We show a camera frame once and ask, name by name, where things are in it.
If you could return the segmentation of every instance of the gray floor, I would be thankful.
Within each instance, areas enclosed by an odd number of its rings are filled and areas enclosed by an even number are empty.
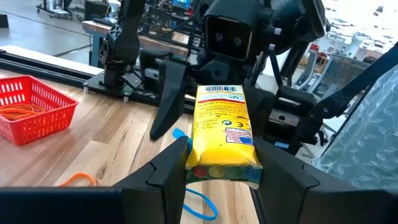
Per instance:
[[[48,55],[88,64],[89,37],[76,19],[50,18],[37,13],[39,0],[0,0],[0,13],[7,14],[9,29],[0,29],[0,46],[16,45]]]

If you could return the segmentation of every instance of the red basket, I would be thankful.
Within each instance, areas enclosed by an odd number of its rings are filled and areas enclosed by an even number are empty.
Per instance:
[[[10,121],[0,115],[0,134],[20,146],[69,127],[77,101],[24,75],[0,79],[0,106],[33,104],[46,112]]]

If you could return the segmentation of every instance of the wooden tabletop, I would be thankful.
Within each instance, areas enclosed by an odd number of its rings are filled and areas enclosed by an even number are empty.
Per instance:
[[[9,52],[30,55],[37,60],[43,56],[21,49]],[[83,71],[91,70],[89,66],[80,66]],[[0,78],[14,75],[20,74],[0,70]],[[64,131],[22,147],[0,137],[1,186],[57,186],[76,172],[95,176],[99,185],[113,185],[174,141],[171,131],[156,142],[149,139],[156,114],[153,106],[136,102],[123,104],[121,100],[104,95],[85,95],[82,89],[46,83],[80,102],[72,124]],[[192,117],[183,115],[173,126],[177,127],[190,134]],[[75,185],[87,186],[88,182],[82,180]],[[243,183],[212,180],[190,184],[188,188],[205,194],[216,205],[219,216],[212,223],[259,223],[249,187]],[[196,195],[187,193],[185,203],[198,212],[211,215],[211,210]],[[183,211],[181,223],[206,222]]]
[[[88,32],[88,33],[96,33],[96,34],[101,34],[103,36],[105,36],[108,31],[111,29],[110,26],[104,25],[104,24],[99,24],[97,22],[94,21],[83,21],[81,23],[82,28]],[[144,36],[138,36],[139,40],[140,40],[140,44],[141,47],[145,47],[145,48],[151,48],[151,49],[159,49],[159,50],[170,50],[173,53],[181,56],[181,57],[185,57],[188,54],[188,49],[186,49],[185,47],[178,47],[172,44],[168,44],[165,42],[159,42],[153,39],[150,39],[148,37],[144,37]],[[174,34],[173,35],[173,40],[181,42],[181,43],[187,43],[187,36],[183,35],[183,34]]]

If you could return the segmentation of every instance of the yellow snack bag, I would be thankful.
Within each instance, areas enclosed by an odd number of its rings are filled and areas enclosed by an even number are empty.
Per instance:
[[[262,167],[242,86],[199,86],[192,133],[188,183],[228,179],[259,184]]]

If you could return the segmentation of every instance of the barcode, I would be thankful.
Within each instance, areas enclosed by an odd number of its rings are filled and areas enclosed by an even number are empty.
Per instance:
[[[237,92],[236,86],[206,86],[206,91],[231,91]]]

